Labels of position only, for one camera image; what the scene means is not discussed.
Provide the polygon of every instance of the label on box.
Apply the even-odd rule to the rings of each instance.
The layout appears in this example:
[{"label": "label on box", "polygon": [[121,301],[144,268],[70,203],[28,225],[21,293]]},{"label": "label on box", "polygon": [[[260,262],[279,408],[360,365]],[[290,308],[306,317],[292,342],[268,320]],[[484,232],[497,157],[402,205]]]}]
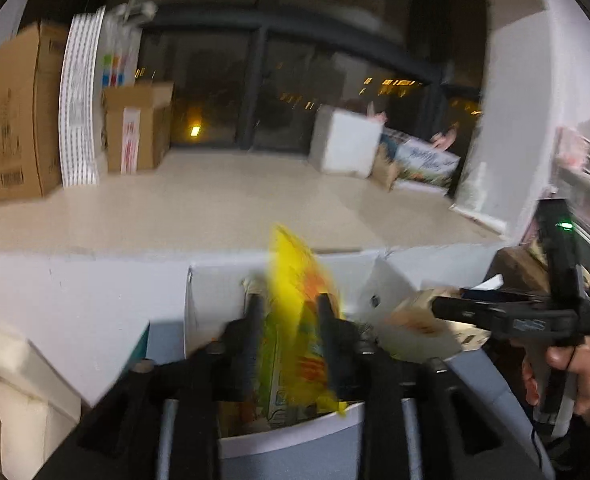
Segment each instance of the label on box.
[{"label": "label on box", "polygon": [[124,108],[121,130],[121,173],[137,171],[137,154],[139,153],[139,108]]}]

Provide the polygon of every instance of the glass door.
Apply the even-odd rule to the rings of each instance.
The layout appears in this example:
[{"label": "glass door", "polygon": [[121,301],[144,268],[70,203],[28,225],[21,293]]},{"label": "glass door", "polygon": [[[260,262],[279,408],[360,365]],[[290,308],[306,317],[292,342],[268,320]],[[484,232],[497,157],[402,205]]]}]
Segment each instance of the glass door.
[{"label": "glass door", "polygon": [[138,80],[173,81],[171,142],[233,145],[244,96],[248,34],[145,34]]},{"label": "glass door", "polygon": [[385,114],[412,134],[425,88],[410,76],[318,44],[269,38],[253,145],[307,153],[320,106]]}]

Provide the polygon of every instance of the hand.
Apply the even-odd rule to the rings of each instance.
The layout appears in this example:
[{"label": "hand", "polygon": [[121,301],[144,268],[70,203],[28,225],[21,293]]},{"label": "hand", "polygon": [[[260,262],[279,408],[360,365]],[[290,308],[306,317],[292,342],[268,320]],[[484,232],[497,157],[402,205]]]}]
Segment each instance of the hand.
[{"label": "hand", "polygon": [[[572,348],[551,346],[546,351],[546,362],[557,370],[567,369],[577,374],[577,398],[574,412],[581,415],[584,422],[590,426],[590,337],[586,338],[585,344],[576,348],[574,355]],[[521,365],[521,375],[526,386],[526,402],[535,406],[539,403],[539,393],[527,355]]]}]

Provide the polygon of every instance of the cable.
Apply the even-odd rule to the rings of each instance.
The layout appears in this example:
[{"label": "cable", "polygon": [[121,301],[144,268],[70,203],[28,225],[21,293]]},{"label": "cable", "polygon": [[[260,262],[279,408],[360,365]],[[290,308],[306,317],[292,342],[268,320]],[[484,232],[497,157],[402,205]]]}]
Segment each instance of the cable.
[{"label": "cable", "polygon": [[568,364],[566,365],[566,368],[564,369],[565,372],[568,371],[568,368],[570,368],[570,365],[572,363],[572,360],[574,359],[574,353],[577,351],[577,346],[573,346],[572,347],[572,354],[571,354],[571,358],[568,359]]},{"label": "cable", "polygon": [[540,471],[542,471],[542,467],[544,465],[544,459],[542,458],[541,450],[539,449],[539,446],[537,445],[535,435],[536,435],[535,434],[535,427],[533,426],[532,431],[530,431],[530,441],[532,442],[532,445],[535,448],[535,451],[537,452],[537,460],[539,461],[539,465],[537,465],[537,467],[539,468]]},{"label": "cable", "polygon": [[286,410],[275,410],[274,412],[272,412],[272,415],[271,415],[270,417],[268,417],[266,420],[267,420],[268,422],[270,422],[270,420],[271,420],[271,419],[272,419],[272,418],[273,418],[275,415],[277,415],[278,413],[285,413],[285,412],[286,412]]}]

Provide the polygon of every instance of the product box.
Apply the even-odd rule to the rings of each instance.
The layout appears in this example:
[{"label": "product box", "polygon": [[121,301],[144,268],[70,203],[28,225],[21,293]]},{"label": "product box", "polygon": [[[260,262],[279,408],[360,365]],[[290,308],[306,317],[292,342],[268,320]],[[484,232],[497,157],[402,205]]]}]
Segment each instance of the product box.
[{"label": "product box", "polygon": [[381,137],[388,156],[399,166],[395,188],[446,194],[459,157],[424,140],[386,128]]},{"label": "product box", "polygon": [[35,23],[0,47],[0,201],[61,184],[59,83],[68,29]]},{"label": "product box", "polygon": [[81,398],[27,339],[0,331],[0,471],[30,480],[76,426]]},{"label": "product box", "polygon": [[172,83],[104,90],[108,172],[154,170],[170,145]]}]

